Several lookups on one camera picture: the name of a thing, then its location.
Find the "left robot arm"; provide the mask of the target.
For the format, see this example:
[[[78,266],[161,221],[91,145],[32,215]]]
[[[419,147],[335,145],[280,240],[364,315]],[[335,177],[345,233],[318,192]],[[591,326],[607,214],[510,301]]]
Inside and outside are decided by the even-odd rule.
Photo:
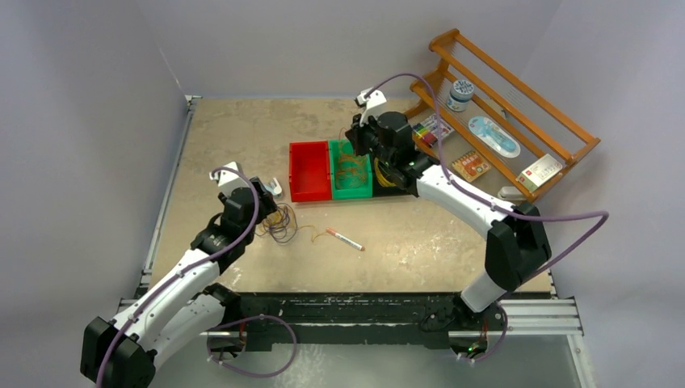
[[[80,371],[101,387],[147,387],[156,372],[200,332],[234,329],[241,309],[215,279],[237,261],[254,229],[277,210],[259,178],[224,171],[217,180],[222,214],[213,216],[182,259],[126,310],[93,319],[84,331]]]

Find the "black plastic bin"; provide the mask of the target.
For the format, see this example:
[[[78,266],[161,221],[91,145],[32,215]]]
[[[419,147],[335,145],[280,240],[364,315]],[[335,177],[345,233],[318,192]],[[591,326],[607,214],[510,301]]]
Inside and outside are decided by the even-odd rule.
[[[382,179],[387,179],[380,167],[376,167],[376,158],[370,157],[372,167],[372,197],[394,197],[394,196],[410,196],[410,193],[398,188],[397,186],[384,186]]]

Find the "red plastic bin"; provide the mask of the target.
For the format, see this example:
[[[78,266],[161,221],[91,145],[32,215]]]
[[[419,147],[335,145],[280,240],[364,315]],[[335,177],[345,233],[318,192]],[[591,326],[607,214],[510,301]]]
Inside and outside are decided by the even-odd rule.
[[[289,144],[288,182],[293,202],[332,199],[330,153],[327,141]]]

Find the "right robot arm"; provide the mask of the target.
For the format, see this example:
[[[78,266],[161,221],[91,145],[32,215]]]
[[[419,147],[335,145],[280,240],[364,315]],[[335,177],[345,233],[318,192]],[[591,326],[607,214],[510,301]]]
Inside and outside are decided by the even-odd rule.
[[[395,186],[428,200],[457,216],[485,240],[484,269],[460,293],[453,317],[465,329],[485,318],[485,309],[534,276],[552,255],[544,226],[529,203],[513,205],[490,199],[460,177],[445,171],[439,161],[416,149],[406,116],[385,112],[380,117],[353,116],[345,136],[358,156],[370,155]]]

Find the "green plastic bin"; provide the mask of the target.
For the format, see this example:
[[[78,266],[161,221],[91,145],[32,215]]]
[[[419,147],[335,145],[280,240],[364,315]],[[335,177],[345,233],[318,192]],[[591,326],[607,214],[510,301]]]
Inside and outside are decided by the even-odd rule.
[[[348,140],[328,140],[330,186],[334,200],[372,197],[372,167],[367,155],[356,156]]]

